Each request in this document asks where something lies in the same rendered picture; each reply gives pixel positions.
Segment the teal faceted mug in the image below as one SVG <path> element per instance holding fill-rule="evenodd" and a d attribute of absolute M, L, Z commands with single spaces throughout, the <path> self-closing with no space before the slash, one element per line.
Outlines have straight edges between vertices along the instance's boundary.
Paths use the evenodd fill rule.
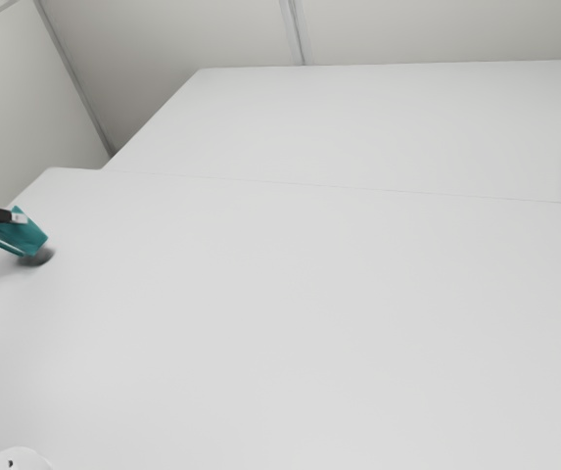
<path fill-rule="evenodd" d="M 18 206 L 12 212 L 25 214 Z M 49 240 L 49 236 L 27 215 L 27 224 L 0 224 L 0 249 L 18 256 L 34 257 Z"/>

